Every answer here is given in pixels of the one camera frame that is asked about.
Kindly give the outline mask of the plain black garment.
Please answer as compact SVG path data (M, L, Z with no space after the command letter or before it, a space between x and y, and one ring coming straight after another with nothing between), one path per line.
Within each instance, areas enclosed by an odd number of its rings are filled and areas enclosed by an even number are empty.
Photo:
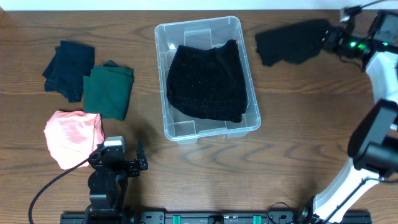
M268 67L281 60L301 64L320 53L330 28L328 20L314 19L261 32L255 35L256 52Z

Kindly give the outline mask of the clear plastic storage bin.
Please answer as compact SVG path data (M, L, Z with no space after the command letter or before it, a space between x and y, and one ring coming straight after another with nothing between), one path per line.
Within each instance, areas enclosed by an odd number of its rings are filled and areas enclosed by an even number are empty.
M196 143L198 139L226 135L228 138L245 136L261 125L261 115L257 103L251 71L244 43L240 20L235 16L224 16L195 21L183 21L158 25L155 30L155 43L162 99L162 119L165 137L179 144ZM174 108L167 99L167 77L177 47L186 45L208 50L222 47L228 40L237 41L239 57L248 94L246 112L240 123L215 121L187 116Z

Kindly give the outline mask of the black glittery garment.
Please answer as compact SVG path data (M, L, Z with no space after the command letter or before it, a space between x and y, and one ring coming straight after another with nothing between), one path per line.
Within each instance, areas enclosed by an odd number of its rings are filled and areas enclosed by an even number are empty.
M208 50L179 45L166 87L169 103L187 116L240 123L248 96L237 41Z

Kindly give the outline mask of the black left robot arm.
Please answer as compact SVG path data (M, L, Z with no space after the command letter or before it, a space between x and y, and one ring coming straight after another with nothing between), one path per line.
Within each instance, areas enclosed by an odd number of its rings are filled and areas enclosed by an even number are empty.
M131 213L124 208L128 178L138 177L148 169L142 141L137 142L136 158L125 159L124 138L109 137L90 154L89 164L94 172L88 179L91 220L97 222L128 222Z

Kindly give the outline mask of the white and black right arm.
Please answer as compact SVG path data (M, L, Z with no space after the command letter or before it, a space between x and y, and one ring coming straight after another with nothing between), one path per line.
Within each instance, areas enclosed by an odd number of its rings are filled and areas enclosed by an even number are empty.
M397 130L397 47L340 28L326 31L322 42L327 51L362 61L375 105L350 137L339 174L308 201L296 223L341 223L363 194L377 184L391 184L397 172L397 138L388 135Z

